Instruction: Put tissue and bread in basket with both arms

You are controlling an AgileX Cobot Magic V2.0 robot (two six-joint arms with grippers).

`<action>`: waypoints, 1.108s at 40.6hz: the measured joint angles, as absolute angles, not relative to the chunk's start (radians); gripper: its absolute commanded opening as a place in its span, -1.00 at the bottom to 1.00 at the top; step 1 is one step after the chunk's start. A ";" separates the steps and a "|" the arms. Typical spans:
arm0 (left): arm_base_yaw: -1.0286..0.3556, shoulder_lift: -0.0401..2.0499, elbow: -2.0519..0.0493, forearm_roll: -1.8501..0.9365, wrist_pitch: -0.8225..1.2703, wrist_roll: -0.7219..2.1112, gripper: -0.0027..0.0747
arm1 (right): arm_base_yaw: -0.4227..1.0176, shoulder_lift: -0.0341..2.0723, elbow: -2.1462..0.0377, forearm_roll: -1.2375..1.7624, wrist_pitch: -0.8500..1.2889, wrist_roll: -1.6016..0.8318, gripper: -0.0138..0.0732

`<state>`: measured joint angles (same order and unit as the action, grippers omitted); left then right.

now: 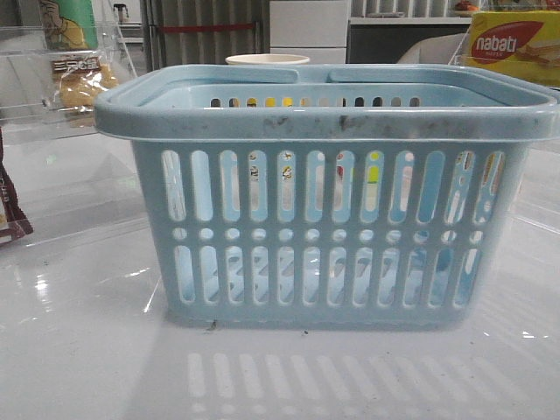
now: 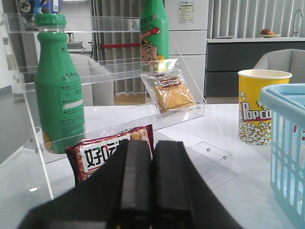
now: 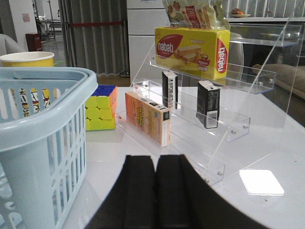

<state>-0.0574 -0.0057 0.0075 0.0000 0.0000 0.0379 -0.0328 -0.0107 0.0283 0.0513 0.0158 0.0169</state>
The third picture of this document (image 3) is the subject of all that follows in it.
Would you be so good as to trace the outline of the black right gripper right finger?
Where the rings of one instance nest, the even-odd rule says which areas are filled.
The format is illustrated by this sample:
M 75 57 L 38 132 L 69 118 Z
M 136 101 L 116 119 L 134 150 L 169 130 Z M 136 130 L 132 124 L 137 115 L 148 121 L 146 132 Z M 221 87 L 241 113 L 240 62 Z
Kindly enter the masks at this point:
M 185 155 L 160 156 L 156 170 L 158 229 L 262 229 L 219 196 Z

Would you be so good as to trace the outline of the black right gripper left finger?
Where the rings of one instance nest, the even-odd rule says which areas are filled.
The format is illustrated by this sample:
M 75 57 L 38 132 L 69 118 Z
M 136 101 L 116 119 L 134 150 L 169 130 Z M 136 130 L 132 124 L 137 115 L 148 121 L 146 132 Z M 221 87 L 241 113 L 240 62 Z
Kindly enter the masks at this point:
M 116 182 L 87 228 L 153 229 L 154 207 L 152 159 L 127 155 Z

